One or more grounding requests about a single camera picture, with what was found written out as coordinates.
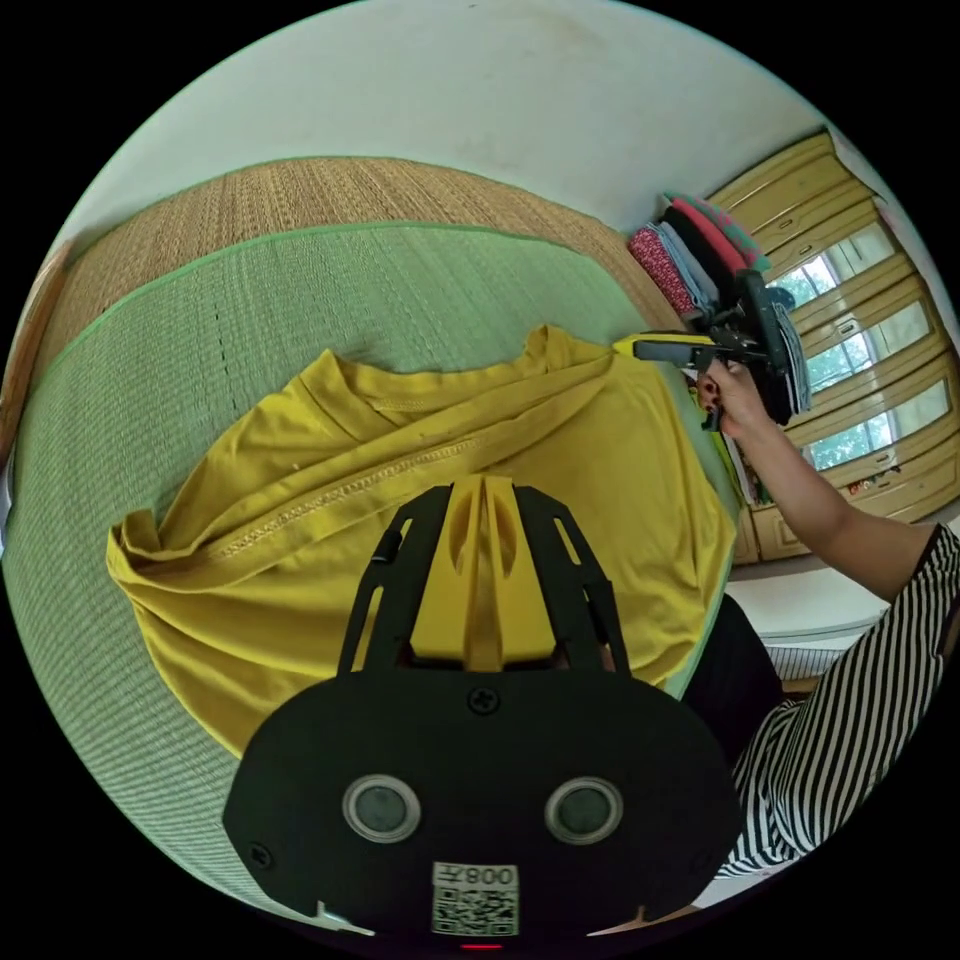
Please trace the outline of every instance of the yellow t-shirt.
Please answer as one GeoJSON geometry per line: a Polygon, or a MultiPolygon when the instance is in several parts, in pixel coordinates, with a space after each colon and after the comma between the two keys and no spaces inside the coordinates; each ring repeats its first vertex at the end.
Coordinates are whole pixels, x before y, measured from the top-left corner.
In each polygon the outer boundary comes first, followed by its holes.
{"type": "Polygon", "coordinates": [[[159,527],[140,510],[112,528],[107,566],[167,685],[239,757],[272,711],[335,675],[396,509],[488,472],[570,508],[613,582],[634,676],[676,672],[723,585],[733,523],[657,368],[552,327],[515,362],[466,373],[325,352],[213,445],[159,527]]]}

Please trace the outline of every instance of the qr code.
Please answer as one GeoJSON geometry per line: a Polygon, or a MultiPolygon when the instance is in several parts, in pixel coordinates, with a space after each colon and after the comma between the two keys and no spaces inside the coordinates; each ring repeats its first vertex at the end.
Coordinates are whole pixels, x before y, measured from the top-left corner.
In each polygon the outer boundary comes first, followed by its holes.
{"type": "Polygon", "coordinates": [[[433,932],[471,936],[515,936],[518,923],[516,890],[459,890],[435,887],[433,932]]]}

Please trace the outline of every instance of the pink cloth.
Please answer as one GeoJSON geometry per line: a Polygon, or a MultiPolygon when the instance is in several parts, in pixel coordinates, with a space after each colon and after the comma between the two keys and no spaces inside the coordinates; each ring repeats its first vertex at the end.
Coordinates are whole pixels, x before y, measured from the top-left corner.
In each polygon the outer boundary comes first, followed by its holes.
{"type": "Polygon", "coordinates": [[[627,249],[677,313],[691,313],[695,309],[687,285],[655,231],[649,227],[638,230],[630,238],[627,249]]]}
{"type": "Polygon", "coordinates": [[[743,259],[743,255],[723,235],[720,228],[712,224],[696,207],[692,207],[680,197],[676,197],[671,206],[676,207],[700,231],[703,239],[713,247],[732,274],[738,270],[746,270],[747,261],[743,259]]]}

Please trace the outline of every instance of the black pants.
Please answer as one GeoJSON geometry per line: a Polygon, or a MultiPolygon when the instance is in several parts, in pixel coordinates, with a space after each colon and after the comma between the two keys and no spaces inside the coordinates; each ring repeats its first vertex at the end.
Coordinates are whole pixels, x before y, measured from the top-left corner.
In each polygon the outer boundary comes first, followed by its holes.
{"type": "Polygon", "coordinates": [[[731,767],[783,700],[783,686],[747,615],[726,594],[683,695],[719,741],[731,767]]]}

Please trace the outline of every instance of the wooden cabinet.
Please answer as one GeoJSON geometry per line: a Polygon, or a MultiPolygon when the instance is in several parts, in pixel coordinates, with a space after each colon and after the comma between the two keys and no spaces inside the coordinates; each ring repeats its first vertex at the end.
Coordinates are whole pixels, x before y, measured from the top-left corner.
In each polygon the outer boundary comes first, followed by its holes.
{"type": "MultiPolygon", "coordinates": [[[[904,523],[922,520],[960,497],[960,433],[893,470],[840,492],[874,516],[895,517],[904,523]]],[[[776,507],[754,511],[753,523],[761,560],[809,553],[776,507]]]]}
{"type": "Polygon", "coordinates": [[[859,180],[845,180],[793,210],[779,214],[753,234],[769,254],[850,207],[870,200],[870,191],[859,180]]]}
{"type": "Polygon", "coordinates": [[[799,307],[818,296],[821,285],[832,289],[896,252],[896,241],[888,235],[873,201],[864,200],[770,251],[767,256],[772,266],[764,274],[764,279],[790,289],[784,280],[785,275],[802,277],[811,295],[802,300],[798,297],[799,307]],[[817,261],[822,260],[828,261],[824,264],[826,269],[818,269],[820,264],[817,261]],[[836,274],[844,270],[850,271],[849,276],[841,276],[838,280],[836,274]]]}
{"type": "Polygon", "coordinates": [[[792,429],[888,390],[950,349],[936,308],[917,276],[907,277],[802,338],[813,409],[792,429]]]}
{"type": "Polygon", "coordinates": [[[960,382],[949,352],[833,413],[787,428],[836,487],[911,460],[960,429],[960,382]]]}
{"type": "Polygon", "coordinates": [[[753,527],[750,511],[744,507],[737,520],[737,540],[733,547],[733,565],[742,567],[756,563],[760,559],[757,535],[753,527]]]}
{"type": "MultiPolygon", "coordinates": [[[[813,409],[791,441],[870,513],[920,519],[960,497],[960,377],[913,263],[828,134],[788,147],[711,196],[796,301],[813,409]]],[[[806,553],[775,506],[744,510],[734,563],[806,553]]]]}
{"type": "Polygon", "coordinates": [[[710,202],[757,234],[813,198],[852,181],[826,133],[794,144],[718,190],[710,202]]]}

